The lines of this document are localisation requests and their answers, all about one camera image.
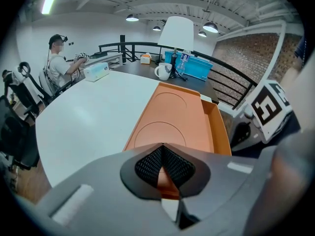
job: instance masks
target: black and white tag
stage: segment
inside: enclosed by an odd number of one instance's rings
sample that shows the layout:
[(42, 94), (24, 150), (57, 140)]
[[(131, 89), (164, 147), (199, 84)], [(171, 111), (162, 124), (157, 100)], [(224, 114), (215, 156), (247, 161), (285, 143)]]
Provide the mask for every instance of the black and white tag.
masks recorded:
[(280, 104), (265, 86), (252, 102), (252, 108), (263, 126), (282, 110)]
[(281, 99), (281, 101), (284, 103), (284, 105), (287, 107), (290, 105), (290, 103), (288, 102), (284, 90), (275, 83), (269, 83), (269, 85), (272, 87), (272, 89), (278, 94), (279, 98)]

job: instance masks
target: metal railing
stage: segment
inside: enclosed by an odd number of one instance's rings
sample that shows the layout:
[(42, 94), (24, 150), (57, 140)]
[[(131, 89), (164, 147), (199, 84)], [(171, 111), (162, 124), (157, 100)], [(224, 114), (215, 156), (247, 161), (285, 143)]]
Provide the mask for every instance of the metal railing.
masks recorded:
[[(140, 51), (136, 51), (135, 50), (135, 47), (136, 46), (153, 46), (153, 47), (159, 47), (159, 53), (152, 53), (150, 52), (151, 54), (155, 54), (155, 55), (161, 55), (161, 50), (162, 48), (167, 48), (167, 49), (171, 49), (173, 50), (174, 48), (172, 47), (168, 47), (168, 46), (163, 46), (163, 45), (158, 45), (157, 43), (153, 43), (153, 42), (119, 42), (119, 43), (111, 43), (111, 44), (105, 44), (105, 45), (99, 45), (99, 51), (102, 52), (102, 48), (106, 48), (106, 47), (111, 47), (111, 46), (117, 46), (116, 49), (112, 49), (112, 50), (105, 50), (107, 51), (108, 53), (110, 52), (118, 52), (118, 53), (122, 53), (123, 54), (123, 63), (126, 63), (126, 61), (130, 61), (130, 62), (135, 62), (136, 60), (140, 60), (140, 58), (136, 55), (136, 54), (144, 54), (146, 52), (140, 52)], [(239, 95), (239, 97), (235, 97), (235, 96), (232, 96), (218, 88), (215, 88), (213, 87), (213, 89), (219, 93), (222, 93), (226, 96), (228, 96), (229, 98), (231, 98), (232, 100), (236, 101), (236, 103), (231, 103), (230, 101), (228, 100), (224, 100), (222, 98), (219, 98), (219, 101), (222, 101), (230, 106), (232, 106), (232, 109), (235, 109), (242, 101), (243, 99), (246, 97), (247, 93), (250, 91), (250, 89), (254, 86), (256, 87), (257, 86), (257, 83), (255, 81), (253, 81), (251, 78), (249, 78), (247, 75), (245, 75), (244, 73), (242, 73), (241, 71), (237, 70), (235, 67), (219, 60), (219, 59), (216, 59), (212, 56), (209, 56), (209, 55), (206, 55), (206, 54), (203, 54), (203, 53), (200, 53), (200, 52), (197, 52), (197, 51), (193, 51), (191, 52), (192, 55), (194, 55), (195, 57), (201, 57), (201, 58), (204, 58), (204, 59), (207, 59), (213, 63), (216, 63), (218, 65), (221, 65), (225, 68), (227, 68), (228, 70), (232, 71), (233, 73), (239, 75), (241, 78), (245, 79), (249, 85), (244, 85), (230, 77), (228, 77), (227, 75), (223, 74), (223, 73), (220, 73), (216, 70), (213, 70), (211, 69), (211, 72), (214, 72), (224, 78), (227, 78), (229, 79), (230, 81), (232, 81), (233, 83), (236, 83), (238, 84), (239, 86), (243, 87), (245, 89), (244, 92), (240, 92), (238, 91), (237, 89), (233, 88), (231, 85), (227, 85), (219, 80), (216, 80), (214, 78), (210, 78), (208, 77), (209, 80), (212, 80), (224, 87), (226, 87), (227, 89), (229, 90), (232, 90), (234, 92), (237, 93), (237, 95)]]

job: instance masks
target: white t-shirt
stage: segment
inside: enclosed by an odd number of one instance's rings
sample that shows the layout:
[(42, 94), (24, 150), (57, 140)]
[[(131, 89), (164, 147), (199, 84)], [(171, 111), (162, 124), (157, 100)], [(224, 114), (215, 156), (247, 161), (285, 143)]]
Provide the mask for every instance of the white t-shirt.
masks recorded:
[(59, 87), (62, 87), (64, 84), (71, 81), (70, 75), (66, 74), (67, 70), (70, 68), (70, 64), (67, 63), (62, 56), (51, 54), (48, 63), (52, 75), (51, 79)]

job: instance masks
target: white table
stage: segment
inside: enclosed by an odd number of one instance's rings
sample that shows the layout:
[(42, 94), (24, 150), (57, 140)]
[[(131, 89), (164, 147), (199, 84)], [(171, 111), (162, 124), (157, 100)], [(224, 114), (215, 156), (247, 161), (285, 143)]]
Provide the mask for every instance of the white table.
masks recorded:
[(115, 53), (115, 54), (109, 54), (97, 59), (90, 59), (88, 62), (85, 63), (86, 67), (89, 67), (90, 65), (100, 63), (100, 62), (110, 62), (110, 61), (116, 61), (116, 59), (119, 59), (119, 66), (123, 65), (123, 54), (122, 53)]
[(94, 83), (82, 80), (55, 99), (36, 119), (39, 155), (51, 186), (98, 158), (123, 151), (158, 83), (110, 71)]

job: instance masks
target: ceiling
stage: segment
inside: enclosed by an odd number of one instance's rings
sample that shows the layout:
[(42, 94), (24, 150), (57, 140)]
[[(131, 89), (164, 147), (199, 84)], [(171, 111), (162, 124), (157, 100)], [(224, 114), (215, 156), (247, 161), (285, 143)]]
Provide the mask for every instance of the ceiling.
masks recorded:
[[(42, 0), (28, 0), (27, 8), (38, 14)], [(198, 27), (214, 22), (224, 35), (250, 25), (283, 19), (298, 23), (299, 16), (287, 0), (56, 0), (58, 7), (71, 4), (70, 11), (96, 11), (122, 17), (136, 13), (142, 21), (159, 21), (179, 15), (194, 21)]]

